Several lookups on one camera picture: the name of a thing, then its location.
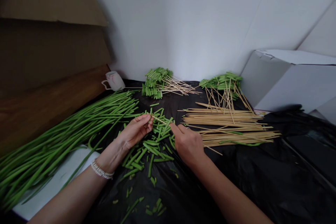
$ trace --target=hand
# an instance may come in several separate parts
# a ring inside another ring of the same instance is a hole
[[[118,138],[125,141],[126,147],[131,149],[136,145],[146,134],[153,129],[153,120],[150,114],[144,114],[134,118],[120,133]]]
[[[175,135],[175,148],[184,163],[193,168],[206,157],[202,137],[198,132],[171,123],[170,128]]]

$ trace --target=mug handle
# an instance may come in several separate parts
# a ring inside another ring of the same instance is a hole
[[[112,90],[112,89],[108,89],[107,86],[105,86],[105,84],[104,84],[105,81],[108,82],[108,80],[103,80],[103,81],[101,82],[101,83],[104,85],[105,89],[106,89],[106,90]]]

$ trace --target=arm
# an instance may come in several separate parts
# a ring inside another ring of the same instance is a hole
[[[97,158],[98,166],[112,173],[129,149],[153,129],[149,114],[134,118],[120,135]],[[29,223],[80,223],[107,183],[91,166],[52,198]]]
[[[175,147],[187,166],[212,195],[230,224],[269,223],[272,221],[240,191],[204,153],[202,137],[183,125],[170,127],[175,134]]]

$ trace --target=forearm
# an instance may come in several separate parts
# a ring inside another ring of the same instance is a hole
[[[99,167],[112,173],[121,163],[128,149],[116,138],[97,158]],[[80,223],[99,195],[107,179],[98,176],[91,166],[50,200],[30,223]]]
[[[191,167],[230,224],[272,223],[206,156]]]

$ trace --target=right hand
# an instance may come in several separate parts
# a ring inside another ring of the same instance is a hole
[[[182,124],[176,126],[171,123],[169,126],[175,135],[175,148],[179,156],[189,168],[194,168],[206,157],[201,135]]]

